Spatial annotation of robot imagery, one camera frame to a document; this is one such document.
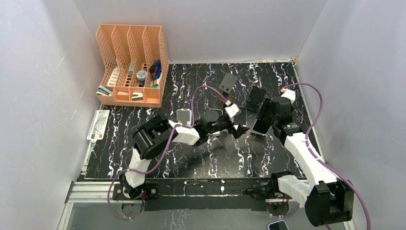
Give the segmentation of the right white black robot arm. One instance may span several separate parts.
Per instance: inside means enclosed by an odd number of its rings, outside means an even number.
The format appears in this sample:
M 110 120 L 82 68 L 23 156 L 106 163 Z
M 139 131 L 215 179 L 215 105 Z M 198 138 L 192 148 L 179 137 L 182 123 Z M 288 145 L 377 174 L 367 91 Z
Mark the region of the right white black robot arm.
M 272 129 L 300 165 L 307 182 L 302 182 L 290 171 L 277 172 L 271 175 L 266 191 L 275 198 L 288 195 L 297 201 L 315 227 L 350 221 L 354 191 L 316 156 L 317 151 L 304 128 L 293 121 L 292 103 L 282 96 L 266 99 L 257 115 L 254 130 Z

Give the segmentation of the clear case phone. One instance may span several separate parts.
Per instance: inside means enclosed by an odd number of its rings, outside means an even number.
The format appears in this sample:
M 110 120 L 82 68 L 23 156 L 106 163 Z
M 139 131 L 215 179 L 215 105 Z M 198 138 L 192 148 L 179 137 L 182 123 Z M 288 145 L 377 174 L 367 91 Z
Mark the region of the clear case phone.
M 239 106 L 238 108 L 240 109 L 240 113 L 234 117 L 235 124 L 247 127 L 247 109 L 243 106 Z

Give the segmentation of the blue case phone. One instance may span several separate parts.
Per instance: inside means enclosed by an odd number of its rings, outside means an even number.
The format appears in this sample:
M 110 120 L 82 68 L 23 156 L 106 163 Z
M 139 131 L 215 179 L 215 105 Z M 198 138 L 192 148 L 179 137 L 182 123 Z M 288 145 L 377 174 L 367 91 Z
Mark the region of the blue case phone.
M 258 135 L 266 135 L 270 127 L 271 122 L 268 119 L 256 118 L 251 132 Z

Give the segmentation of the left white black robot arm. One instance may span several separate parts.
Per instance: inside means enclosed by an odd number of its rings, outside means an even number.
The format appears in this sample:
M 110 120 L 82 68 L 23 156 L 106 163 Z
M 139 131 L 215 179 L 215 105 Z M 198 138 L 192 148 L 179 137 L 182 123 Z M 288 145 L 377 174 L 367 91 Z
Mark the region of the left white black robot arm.
M 126 198 L 139 199 L 146 193 L 146 172 L 153 158 L 162 156 L 172 142 L 189 146 L 203 144 L 210 135 L 226 130 L 235 139 L 249 131 L 249 127 L 235 122 L 235 116 L 209 110 L 193 124 L 183 125 L 157 115 L 141 125 L 133 135 L 134 145 L 129 167 L 119 175 L 121 191 Z

